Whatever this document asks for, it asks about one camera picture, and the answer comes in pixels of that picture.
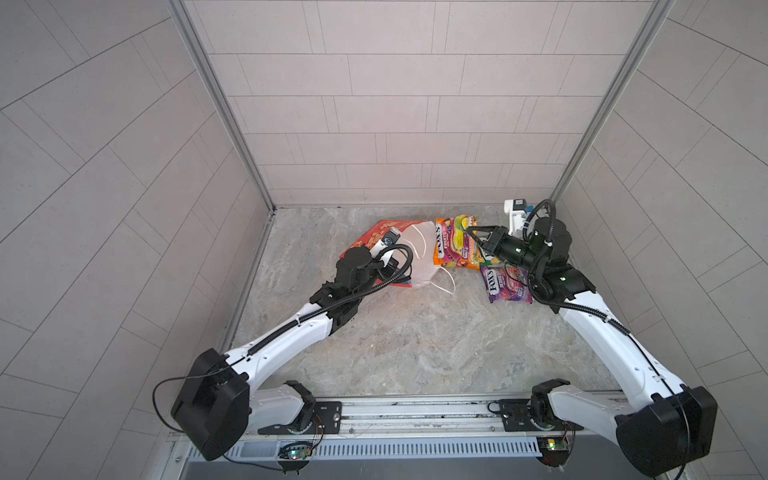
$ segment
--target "stone-patterned floor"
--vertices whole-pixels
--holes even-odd
[[[338,256],[381,219],[477,215],[504,224],[492,207],[296,208],[277,211],[235,337],[241,345],[294,314],[333,280]],[[328,339],[279,369],[265,387],[299,380],[316,396],[529,392],[561,377],[582,389],[617,383],[589,345],[539,304],[491,304],[474,270],[452,269],[457,292],[388,287]],[[441,271],[441,284],[450,280]]]

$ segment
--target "metal corner post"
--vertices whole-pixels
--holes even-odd
[[[584,130],[584,134],[581,136],[574,153],[571,155],[571,159],[565,165],[560,180],[558,180],[558,183],[552,190],[550,198],[555,202],[560,200],[565,188],[576,173],[579,164],[581,164],[581,161],[587,155],[589,147],[591,147],[592,142],[594,142],[594,139],[597,138],[600,133],[600,129],[602,129],[608,115],[614,109],[616,102],[621,96],[621,92],[624,91],[630,78],[632,78],[632,74],[637,70],[637,66],[642,61],[645,52],[648,50],[651,42],[661,29],[661,25],[664,23],[664,19],[667,18],[667,13],[674,2],[675,0],[656,0],[650,7],[650,10],[645,16],[640,29],[637,31],[629,50],[627,50],[627,54],[624,56],[624,60],[622,60],[621,65],[616,72],[613,81],[611,81],[608,90],[600,100],[597,110],[595,110],[592,119],[589,121],[589,125],[586,130]]]
[[[227,103],[227,97],[221,89],[221,84],[216,77],[214,68],[208,60],[208,55],[206,55],[203,45],[200,43],[194,25],[192,25],[192,21],[187,13],[187,8],[184,6],[184,0],[165,0],[165,2],[168,6],[170,16],[181,33],[181,38],[184,40],[184,44],[190,52],[192,61],[194,62],[195,67],[197,67],[200,77],[203,79],[205,88],[210,92],[217,111],[222,115],[221,120],[224,123],[224,127],[227,129],[227,133],[232,139],[235,149],[237,149],[237,153],[240,155],[240,158],[243,159],[253,181],[256,182],[259,192],[264,198],[267,207],[269,207],[270,212],[274,212],[275,203],[272,201],[270,192],[267,190],[264,180],[259,174],[256,162],[253,161],[253,155],[251,155],[250,150],[245,143],[243,133],[237,126],[232,109],[230,108],[229,103]]]

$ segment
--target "side wall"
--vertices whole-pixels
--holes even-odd
[[[284,206],[548,196],[651,3],[185,5]]]
[[[612,310],[717,399],[713,480],[768,475],[766,25],[761,0],[678,0],[558,210]]]
[[[0,65],[0,476],[136,479],[265,203],[161,0],[6,0]]]

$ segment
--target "purple candy bag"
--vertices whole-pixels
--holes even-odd
[[[480,267],[488,299],[491,303],[496,300],[511,300],[513,302],[531,302],[531,292],[525,286],[525,272],[515,266],[504,268]]]

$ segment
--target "robotic arm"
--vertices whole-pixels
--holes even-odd
[[[546,208],[549,217],[538,218]],[[533,388],[529,415],[551,429],[556,420],[579,424],[620,446],[645,475],[655,476],[709,453],[717,404],[704,387],[690,389],[656,360],[617,320],[594,285],[568,264],[571,235],[555,217],[554,204],[541,202],[522,227],[522,238],[506,227],[474,227],[468,234],[487,254],[528,271],[535,300],[569,322],[617,379],[627,403],[614,403],[553,379]],[[357,313],[362,298],[402,280],[412,261],[410,248],[382,239],[373,249],[354,247],[301,310],[254,341],[223,355],[200,354],[171,409],[205,459],[218,458],[246,427],[288,425],[302,432],[315,406],[298,382],[276,389],[262,383],[306,347],[332,335]],[[398,266],[393,250],[406,253]]]

